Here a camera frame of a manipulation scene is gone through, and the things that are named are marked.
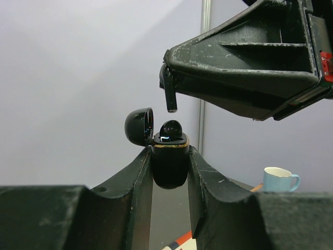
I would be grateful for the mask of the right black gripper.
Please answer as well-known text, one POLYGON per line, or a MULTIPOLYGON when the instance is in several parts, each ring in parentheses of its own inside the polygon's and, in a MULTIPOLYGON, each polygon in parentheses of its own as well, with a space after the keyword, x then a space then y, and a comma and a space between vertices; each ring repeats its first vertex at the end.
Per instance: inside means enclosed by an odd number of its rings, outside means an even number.
POLYGON ((179 93, 291 98, 282 120, 332 99, 332 1, 256 1, 164 55, 179 93))

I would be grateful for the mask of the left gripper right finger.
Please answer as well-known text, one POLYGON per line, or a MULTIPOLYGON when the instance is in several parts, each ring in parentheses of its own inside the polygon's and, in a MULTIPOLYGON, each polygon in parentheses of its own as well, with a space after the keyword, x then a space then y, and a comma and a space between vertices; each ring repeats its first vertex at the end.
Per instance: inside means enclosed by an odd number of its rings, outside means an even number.
POLYGON ((198 249, 332 249, 330 192, 251 192, 190 147, 188 195, 198 249))

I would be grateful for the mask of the black oval earbud case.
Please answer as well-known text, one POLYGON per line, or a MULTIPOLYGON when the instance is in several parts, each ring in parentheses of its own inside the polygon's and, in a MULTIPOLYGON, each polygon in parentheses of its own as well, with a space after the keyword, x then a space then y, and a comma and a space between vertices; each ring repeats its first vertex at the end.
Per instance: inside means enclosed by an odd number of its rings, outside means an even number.
POLYGON ((163 189, 182 186, 189 169, 189 139, 161 142, 159 132, 153 133, 152 108, 137 109, 128 114, 124 132, 127 139, 138 146, 151 147, 151 170, 155 183, 163 189))

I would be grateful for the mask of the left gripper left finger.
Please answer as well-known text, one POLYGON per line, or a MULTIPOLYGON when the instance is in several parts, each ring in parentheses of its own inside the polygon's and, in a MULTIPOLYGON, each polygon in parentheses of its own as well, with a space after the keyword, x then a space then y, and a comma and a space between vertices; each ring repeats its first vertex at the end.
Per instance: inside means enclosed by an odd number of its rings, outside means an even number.
POLYGON ((151 149, 100 185, 1 187, 1 249, 148 249, 151 149))

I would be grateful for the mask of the black stem earbud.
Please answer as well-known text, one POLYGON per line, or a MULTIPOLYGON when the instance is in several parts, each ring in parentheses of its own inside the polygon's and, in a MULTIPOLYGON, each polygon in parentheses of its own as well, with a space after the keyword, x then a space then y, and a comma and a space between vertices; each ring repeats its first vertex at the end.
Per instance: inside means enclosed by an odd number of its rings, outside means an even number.
POLYGON ((182 139, 183 129, 181 124, 176 120, 165 122, 159 132, 161 142, 174 142, 182 139))
POLYGON ((174 78, 170 71, 170 68, 163 64, 159 73, 160 85, 164 89, 166 108, 169 113, 177 112, 177 101, 176 101, 176 91, 174 86, 174 78))

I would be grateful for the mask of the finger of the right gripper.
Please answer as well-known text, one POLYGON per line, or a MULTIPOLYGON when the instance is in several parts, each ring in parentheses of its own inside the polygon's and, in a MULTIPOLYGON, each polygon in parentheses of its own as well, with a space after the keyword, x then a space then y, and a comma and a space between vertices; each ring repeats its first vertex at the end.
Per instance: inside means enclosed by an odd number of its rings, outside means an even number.
POLYGON ((284 98, 279 97, 277 92, 288 92, 287 86, 280 80, 273 94, 244 90, 184 74, 174 74, 173 83, 178 93, 202 99, 238 116, 259 121, 273 117, 274 111, 283 104, 284 98))

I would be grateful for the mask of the colourful patterned placemat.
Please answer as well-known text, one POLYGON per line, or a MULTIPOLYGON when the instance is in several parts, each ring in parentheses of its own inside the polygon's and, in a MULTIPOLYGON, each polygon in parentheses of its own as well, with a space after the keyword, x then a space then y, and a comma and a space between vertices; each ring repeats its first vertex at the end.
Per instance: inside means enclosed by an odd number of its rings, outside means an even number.
MULTIPOLYGON (((263 186, 262 183, 260 183, 257 186, 250 186, 250 185, 247 185, 247 184, 242 183, 242 182, 238 182, 238 181, 233 180, 233 179, 232 179, 232 181, 235 182, 236 184, 242 186, 243 188, 246 188, 246 189, 250 190, 251 192, 257 192, 263 186)), ((161 248, 161 249, 162 250, 175 250, 175 249, 179 249, 179 250, 197 250, 197 243, 196 243, 196 240, 192 238, 191 231, 188 231, 187 233, 183 234, 178 239, 169 243, 167 246, 165 246, 164 248, 161 248)))

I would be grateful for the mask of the light blue mug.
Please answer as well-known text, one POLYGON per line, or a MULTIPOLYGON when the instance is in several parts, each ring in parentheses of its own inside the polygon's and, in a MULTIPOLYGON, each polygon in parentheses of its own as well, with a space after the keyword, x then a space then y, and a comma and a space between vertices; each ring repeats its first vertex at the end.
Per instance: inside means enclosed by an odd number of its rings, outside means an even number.
POLYGON ((300 177, 278 167, 264 168, 263 192, 293 192, 300 184, 300 177))

